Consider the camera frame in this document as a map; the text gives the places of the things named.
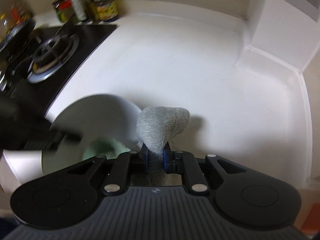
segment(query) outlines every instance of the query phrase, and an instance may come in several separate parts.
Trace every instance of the glass jar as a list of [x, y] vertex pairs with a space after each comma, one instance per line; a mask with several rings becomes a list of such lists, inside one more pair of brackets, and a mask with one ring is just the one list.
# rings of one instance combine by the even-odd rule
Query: glass jar
[[59, 20], [63, 23], [62, 19], [61, 19], [61, 13], [60, 13], [60, 9], [59, 9], [59, 6], [61, 3], [63, 3], [65, 0], [55, 0], [52, 5], [57, 13], [57, 16], [59, 18]]
[[73, 24], [78, 22], [78, 18], [73, 10], [71, 0], [66, 0], [59, 5], [59, 18], [61, 21], [67, 22], [71, 21]]
[[112, 22], [118, 19], [118, 9], [115, 0], [94, 0], [100, 21]]

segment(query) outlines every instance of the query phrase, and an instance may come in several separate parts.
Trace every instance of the ribbed grip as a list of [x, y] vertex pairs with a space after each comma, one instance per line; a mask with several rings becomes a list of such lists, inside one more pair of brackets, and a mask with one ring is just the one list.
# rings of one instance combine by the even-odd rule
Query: ribbed grip
[[302, 240], [293, 227], [273, 231], [241, 228], [221, 217], [206, 197], [182, 186], [129, 187], [103, 198], [97, 210], [72, 227], [37, 230], [19, 226], [5, 240]]

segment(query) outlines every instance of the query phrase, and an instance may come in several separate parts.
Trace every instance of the cloth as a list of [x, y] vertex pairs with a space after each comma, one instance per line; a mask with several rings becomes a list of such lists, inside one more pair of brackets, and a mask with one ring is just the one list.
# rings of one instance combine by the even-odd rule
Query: cloth
[[130, 152], [122, 142], [113, 138], [100, 137], [90, 143], [84, 151], [82, 160], [103, 154], [107, 159], [116, 159], [121, 153]]
[[[152, 186], [163, 186], [166, 174], [163, 169], [162, 150], [167, 142], [182, 133], [190, 122], [187, 109], [178, 107], [147, 107], [137, 121], [137, 135], [140, 146], [143, 143], [151, 151], [148, 155], [148, 179]], [[143, 175], [136, 176], [134, 184], [145, 185]]]

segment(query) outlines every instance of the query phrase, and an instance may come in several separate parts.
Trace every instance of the stove burner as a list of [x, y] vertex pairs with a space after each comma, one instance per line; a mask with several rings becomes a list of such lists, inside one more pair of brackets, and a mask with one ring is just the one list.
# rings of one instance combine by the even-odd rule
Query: stove burner
[[42, 43], [33, 54], [28, 81], [39, 83], [53, 75], [71, 58], [78, 45], [76, 34], [70, 37], [57, 35]]
[[42, 73], [55, 66], [70, 51], [71, 39], [57, 35], [43, 42], [33, 54], [34, 73]]

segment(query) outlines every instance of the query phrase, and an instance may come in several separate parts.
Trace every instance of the gray towel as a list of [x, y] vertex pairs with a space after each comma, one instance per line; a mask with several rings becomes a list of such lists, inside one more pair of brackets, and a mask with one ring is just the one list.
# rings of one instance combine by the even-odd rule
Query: gray towel
[[[137, 121], [139, 143], [151, 151], [148, 155], [148, 180], [152, 186], [165, 184], [162, 150], [177, 134], [182, 133], [190, 122], [187, 109], [178, 107], [147, 107]], [[135, 176], [134, 184], [148, 184], [145, 176]]]

